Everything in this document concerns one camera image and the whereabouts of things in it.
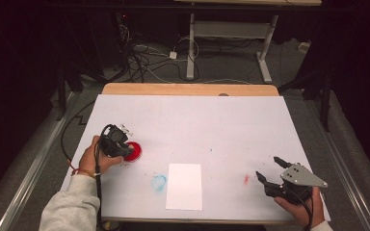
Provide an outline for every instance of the desk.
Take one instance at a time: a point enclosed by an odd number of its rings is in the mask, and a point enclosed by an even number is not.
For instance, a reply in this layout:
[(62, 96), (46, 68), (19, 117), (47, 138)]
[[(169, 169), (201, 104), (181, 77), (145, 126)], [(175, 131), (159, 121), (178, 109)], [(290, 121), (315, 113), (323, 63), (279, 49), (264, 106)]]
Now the desk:
[[(217, 96), (224, 93), (230, 96)], [(275, 87), (109, 84), (97, 97), (73, 158), (75, 166), (93, 135), (109, 123), (123, 123), (133, 132), (129, 140), (142, 146), (143, 155), (135, 163), (111, 167), (102, 176), (104, 218), (250, 224), (293, 221), (265, 195), (255, 177), (259, 170), (269, 181), (281, 182), (283, 169), (274, 163), (276, 155), (309, 168), (284, 99)], [(200, 164), (202, 211), (165, 208), (167, 187), (156, 190), (152, 182), (155, 177), (170, 181), (169, 164)]]
[[(277, 5), (277, 6), (320, 6), (321, 0), (175, 0), (179, 2), (196, 3), (231, 3), (243, 5)], [(219, 22), (219, 21), (197, 21), (195, 14), (191, 13), (189, 52), (187, 75), (188, 80), (194, 79), (195, 66), (195, 37), (221, 37), (221, 38), (245, 38), (265, 39), (261, 52), (256, 53), (257, 61), (263, 80), (266, 84), (272, 83), (269, 68), (266, 65), (266, 55), (272, 40), (273, 32), (278, 22), (278, 15), (273, 15), (270, 23), (245, 23), (245, 22)]]

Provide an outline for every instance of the red paint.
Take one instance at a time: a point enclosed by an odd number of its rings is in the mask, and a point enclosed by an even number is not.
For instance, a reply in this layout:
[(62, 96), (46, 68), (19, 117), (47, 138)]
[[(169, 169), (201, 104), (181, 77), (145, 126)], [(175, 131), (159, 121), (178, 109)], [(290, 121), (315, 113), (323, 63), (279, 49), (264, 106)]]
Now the red paint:
[(251, 177), (250, 176), (248, 176), (248, 175), (246, 175), (245, 176), (245, 185), (248, 185), (248, 183), (249, 183), (249, 179), (250, 179)]
[(142, 153), (142, 149), (141, 149), (140, 144), (137, 143), (137, 142), (132, 142), (132, 141), (127, 142), (127, 144), (133, 145), (134, 146), (134, 151), (129, 156), (125, 157), (124, 161), (125, 162), (135, 162), (135, 161), (137, 161), (140, 158), (141, 153)]

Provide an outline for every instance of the paint stain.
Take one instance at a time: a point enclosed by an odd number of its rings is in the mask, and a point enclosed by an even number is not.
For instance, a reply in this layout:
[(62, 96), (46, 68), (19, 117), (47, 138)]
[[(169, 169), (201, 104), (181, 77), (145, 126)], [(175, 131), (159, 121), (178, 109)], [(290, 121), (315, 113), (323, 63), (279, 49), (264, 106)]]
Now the paint stain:
[(167, 184), (167, 177), (165, 177), (164, 175), (154, 176), (154, 178), (152, 178), (152, 181), (151, 181), (152, 188), (157, 192), (162, 191), (165, 188), (166, 184)]
[(245, 176), (245, 185), (248, 185), (249, 179), (251, 179), (251, 177), (246, 174), (246, 176)]

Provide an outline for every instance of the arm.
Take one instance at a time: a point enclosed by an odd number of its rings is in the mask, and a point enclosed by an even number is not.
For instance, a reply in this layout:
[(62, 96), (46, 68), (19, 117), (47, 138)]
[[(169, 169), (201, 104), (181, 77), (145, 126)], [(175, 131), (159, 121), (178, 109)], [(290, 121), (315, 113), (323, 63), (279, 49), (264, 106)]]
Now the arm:
[[(312, 231), (331, 231), (329, 224), (324, 218), (323, 201), (320, 196), (320, 189), (313, 187), (312, 191), (313, 205), (311, 206), (311, 199), (308, 199), (305, 203), (308, 208), (313, 211), (313, 221), (311, 224)], [(306, 228), (309, 222), (308, 213), (303, 205), (290, 204), (287, 200), (281, 197), (275, 197), (275, 202), (283, 208), (285, 211), (290, 213), (297, 221), (297, 223)]]
[[(94, 153), (99, 137), (92, 139), (92, 145), (84, 152), (79, 162), (78, 171), (71, 176), (67, 191), (57, 192), (41, 214), (40, 230), (95, 230), (96, 214), (100, 206), (97, 197), (95, 179), (88, 172), (95, 170)], [(101, 173), (123, 161), (122, 157), (108, 158), (103, 153), (99, 156)]]

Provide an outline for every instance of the person's right hand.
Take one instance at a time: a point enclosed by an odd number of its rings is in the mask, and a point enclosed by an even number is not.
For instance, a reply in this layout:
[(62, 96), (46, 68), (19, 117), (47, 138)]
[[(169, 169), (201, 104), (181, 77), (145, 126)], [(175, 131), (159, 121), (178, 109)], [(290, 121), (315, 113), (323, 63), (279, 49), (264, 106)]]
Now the person's right hand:
[[(323, 222), (324, 219), (324, 210), (323, 210), (323, 201), (321, 200), (320, 196), (320, 189), (318, 187), (313, 187), (312, 189), (312, 198), (313, 198), (313, 204), (314, 209), (311, 208), (311, 198), (309, 198), (305, 203), (307, 204), (310, 211), (313, 211), (313, 221), (311, 224), (311, 228), (319, 225), (321, 222)], [(303, 227), (306, 228), (309, 222), (309, 217), (307, 210), (302, 204), (294, 205), (290, 204), (287, 200), (281, 198), (281, 197), (275, 197), (275, 202), (283, 208), (285, 211), (293, 215), (293, 217), (296, 219), (297, 223)]]

